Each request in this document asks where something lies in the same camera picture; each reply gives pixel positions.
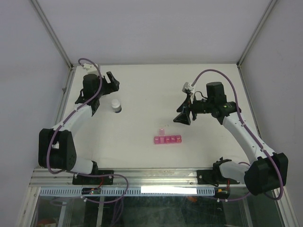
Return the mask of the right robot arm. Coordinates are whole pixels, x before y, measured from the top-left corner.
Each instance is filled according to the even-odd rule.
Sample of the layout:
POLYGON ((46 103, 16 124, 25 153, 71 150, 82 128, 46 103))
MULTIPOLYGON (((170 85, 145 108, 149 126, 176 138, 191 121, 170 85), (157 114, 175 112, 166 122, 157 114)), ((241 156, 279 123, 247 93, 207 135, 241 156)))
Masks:
POLYGON ((177 123, 190 125, 198 114, 210 114, 236 139, 246 154, 249 164, 238 164, 231 159, 220 158, 213 163, 210 184, 217 186, 227 179, 246 185, 249 192, 259 195, 286 184, 288 158, 276 153, 256 133, 252 132, 235 102, 228 102, 221 82, 206 85, 207 98, 196 99, 195 87, 185 83, 182 91, 187 95, 177 109, 177 123))

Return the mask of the pink pill organizer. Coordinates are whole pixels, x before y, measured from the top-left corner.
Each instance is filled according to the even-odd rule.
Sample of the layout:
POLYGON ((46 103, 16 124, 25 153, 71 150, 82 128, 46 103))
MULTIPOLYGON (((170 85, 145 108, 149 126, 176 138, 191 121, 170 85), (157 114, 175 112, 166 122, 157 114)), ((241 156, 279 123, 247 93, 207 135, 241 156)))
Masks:
POLYGON ((163 128, 159 129, 158 135, 154 136, 153 143, 158 144, 175 144, 182 143, 181 135, 166 135, 163 128))

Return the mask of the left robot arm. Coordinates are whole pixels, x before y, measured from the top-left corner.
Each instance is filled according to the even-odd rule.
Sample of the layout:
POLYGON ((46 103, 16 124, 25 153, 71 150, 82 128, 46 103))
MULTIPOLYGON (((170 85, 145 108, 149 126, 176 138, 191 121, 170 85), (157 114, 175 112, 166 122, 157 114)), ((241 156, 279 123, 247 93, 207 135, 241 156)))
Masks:
POLYGON ((100 98, 119 90, 120 82, 112 72, 104 76, 87 74, 83 77, 83 88, 75 101, 73 111, 57 125, 39 132, 38 163, 49 171, 83 174, 85 181, 92 184, 98 181, 98 165, 95 161, 77 156, 74 136, 82 124, 91 118, 100 105, 100 98))

